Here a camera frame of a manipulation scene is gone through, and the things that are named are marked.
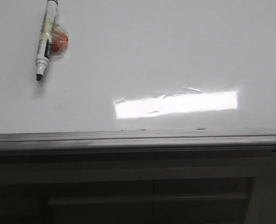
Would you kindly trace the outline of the red round magnet taped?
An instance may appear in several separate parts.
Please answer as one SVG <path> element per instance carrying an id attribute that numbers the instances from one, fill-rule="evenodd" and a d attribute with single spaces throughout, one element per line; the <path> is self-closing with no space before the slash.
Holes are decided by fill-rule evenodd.
<path id="1" fill-rule="evenodd" d="M 69 46 L 69 33 L 65 27 L 56 23 L 52 30 L 51 59 L 59 59 L 65 56 Z"/>

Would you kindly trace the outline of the white black whiteboard marker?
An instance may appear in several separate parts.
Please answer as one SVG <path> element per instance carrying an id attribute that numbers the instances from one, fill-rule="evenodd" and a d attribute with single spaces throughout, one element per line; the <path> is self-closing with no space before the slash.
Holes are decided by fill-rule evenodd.
<path id="1" fill-rule="evenodd" d="M 44 19 L 39 37 L 39 44 L 36 54 L 36 80 L 41 81 L 45 70 L 50 62 L 52 46 L 52 30 L 56 21 L 58 1 L 48 0 L 46 2 Z"/>

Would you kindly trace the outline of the white whiteboard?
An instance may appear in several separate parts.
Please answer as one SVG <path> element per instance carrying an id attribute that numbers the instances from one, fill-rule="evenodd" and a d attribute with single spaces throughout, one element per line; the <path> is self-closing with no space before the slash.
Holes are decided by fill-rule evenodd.
<path id="1" fill-rule="evenodd" d="M 0 0 L 0 133 L 276 128 L 276 0 Z"/>

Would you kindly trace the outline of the grey cabinet with louvres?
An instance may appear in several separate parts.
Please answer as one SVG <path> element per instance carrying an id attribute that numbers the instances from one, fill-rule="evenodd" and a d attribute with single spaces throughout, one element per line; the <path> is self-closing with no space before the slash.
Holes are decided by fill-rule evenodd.
<path id="1" fill-rule="evenodd" d="M 0 224 L 276 224 L 276 149 L 0 156 Z"/>

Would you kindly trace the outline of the grey aluminium whiteboard frame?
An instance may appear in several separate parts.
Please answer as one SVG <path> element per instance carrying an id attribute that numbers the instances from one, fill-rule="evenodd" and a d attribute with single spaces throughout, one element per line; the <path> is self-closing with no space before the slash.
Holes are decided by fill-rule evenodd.
<path id="1" fill-rule="evenodd" d="M 164 152 L 276 147 L 276 128 L 0 134 L 0 155 Z"/>

